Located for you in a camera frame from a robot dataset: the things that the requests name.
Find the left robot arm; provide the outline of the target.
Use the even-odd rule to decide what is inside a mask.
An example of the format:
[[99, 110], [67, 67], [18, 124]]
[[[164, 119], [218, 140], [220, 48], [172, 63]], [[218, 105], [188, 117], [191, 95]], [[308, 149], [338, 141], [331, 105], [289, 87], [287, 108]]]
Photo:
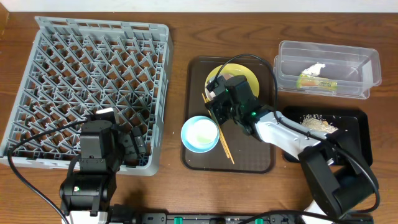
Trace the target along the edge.
[[142, 159], [146, 153], [141, 130], [120, 125], [114, 108], [86, 118], [80, 134], [81, 153], [71, 160], [60, 186], [64, 223], [138, 223], [131, 208], [110, 202], [123, 162]]

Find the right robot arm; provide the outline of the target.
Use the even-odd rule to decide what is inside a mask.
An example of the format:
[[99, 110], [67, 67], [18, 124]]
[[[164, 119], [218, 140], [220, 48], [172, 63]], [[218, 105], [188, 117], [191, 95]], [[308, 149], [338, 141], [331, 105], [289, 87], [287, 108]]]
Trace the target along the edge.
[[219, 124], [231, 119], [243, 132], [295, 157], [313, 202], [305, 218], [338, 222], [370, 195], [380, 202], [379, 184], [359, 146], [343, 131], [314, 131], [259, 102], [244, 75], [217, 75], [205, 85], [206, 108]]

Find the small white cup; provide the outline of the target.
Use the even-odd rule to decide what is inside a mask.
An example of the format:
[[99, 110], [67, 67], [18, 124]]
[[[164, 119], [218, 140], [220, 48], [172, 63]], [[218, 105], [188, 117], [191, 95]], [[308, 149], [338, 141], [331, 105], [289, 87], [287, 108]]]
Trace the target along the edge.
[[218, 135], [216, 124], [207, 119], [194, 122], [187, 130], [187, 141], [192, 145], [210, 144]]

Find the light blue bowl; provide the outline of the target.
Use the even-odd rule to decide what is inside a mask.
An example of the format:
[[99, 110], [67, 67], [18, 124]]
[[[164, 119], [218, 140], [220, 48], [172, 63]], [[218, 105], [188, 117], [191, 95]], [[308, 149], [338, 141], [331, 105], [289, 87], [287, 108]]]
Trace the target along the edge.
[[194, 153], [205, 153], [218, 143], [220, 134], [216, 123], [207, 116], [189, 118], [182, 127], [183, 145]]

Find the white tissue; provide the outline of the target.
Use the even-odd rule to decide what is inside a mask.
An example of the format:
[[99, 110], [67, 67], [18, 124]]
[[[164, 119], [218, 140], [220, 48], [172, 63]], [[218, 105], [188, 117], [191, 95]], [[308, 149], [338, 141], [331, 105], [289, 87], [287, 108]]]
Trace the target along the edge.
[[311, 65], [310, 67], [306, 68], [304, 71], [302, 71], [302, 75], [309, 75], [312, 77], [317, 77], [320, 75], [321, 69], [325, 68], [326, 65], [323, 63], [316, 63], [314, 65]]

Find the yellow plate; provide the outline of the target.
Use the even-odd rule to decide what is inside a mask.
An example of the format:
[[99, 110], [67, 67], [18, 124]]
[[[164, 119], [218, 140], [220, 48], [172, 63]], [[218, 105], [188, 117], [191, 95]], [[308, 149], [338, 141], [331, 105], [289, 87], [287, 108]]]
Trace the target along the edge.
[[[217, 72], [220, 70], [221, 65], [218, 67], [214, 68], [207, 76], [206, 81], [208, 81], [211, 77], [215, 77]], [[233, 76], [236, 75], [244, 75], [251, 87], [251, 90], [255, 96], [259, 96], [259, 82], [258, 79], [256, 78], [255, 74], [248, 69], [247, 67], [236, 64], [236, 63], [229, 63], [227, 64], [221, 71], [220, 74], [232, 74]]]

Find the green snack wrapper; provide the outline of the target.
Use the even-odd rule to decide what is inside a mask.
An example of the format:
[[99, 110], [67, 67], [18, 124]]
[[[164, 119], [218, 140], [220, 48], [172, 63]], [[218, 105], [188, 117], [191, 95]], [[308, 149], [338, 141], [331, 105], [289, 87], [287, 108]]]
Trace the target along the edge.
[[338, 89], [337, 82], [327, 78], [314, 77], [311, 75], [300, 74], [296, 82], [297, 88], [320, 88], [324, 90], [335, 91]]

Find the pile of rice waste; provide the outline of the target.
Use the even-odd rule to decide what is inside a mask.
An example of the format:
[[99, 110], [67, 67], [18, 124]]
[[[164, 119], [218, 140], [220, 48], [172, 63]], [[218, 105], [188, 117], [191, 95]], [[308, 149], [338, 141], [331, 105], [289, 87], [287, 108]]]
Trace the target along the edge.
[[301, 125], [315, 131], [329, 134], [338, 130], [338, 128], [328, 123], [328, 121], [319, 114], [306, 114], [302, 116]]

